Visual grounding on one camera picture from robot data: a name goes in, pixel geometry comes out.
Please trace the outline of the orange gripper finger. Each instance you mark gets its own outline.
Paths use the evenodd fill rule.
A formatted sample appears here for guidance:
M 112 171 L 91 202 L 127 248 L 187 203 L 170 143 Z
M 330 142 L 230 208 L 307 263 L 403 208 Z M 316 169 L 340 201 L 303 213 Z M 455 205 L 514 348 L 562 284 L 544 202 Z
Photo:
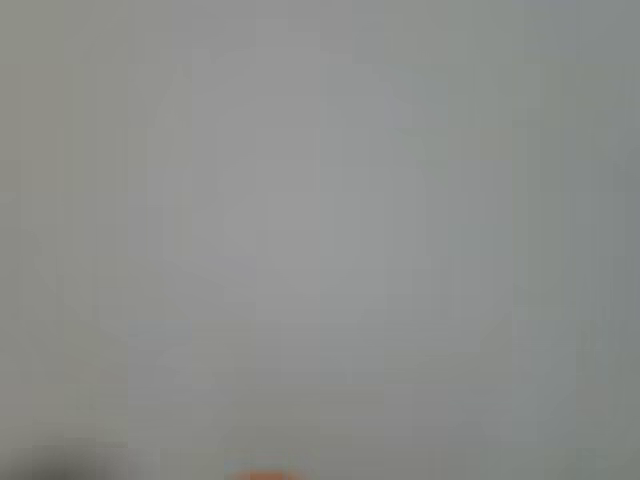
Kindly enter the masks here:
M 299 474 L 277 469 L 248 469 L 234 472 L 231 480 L 303 480 Z

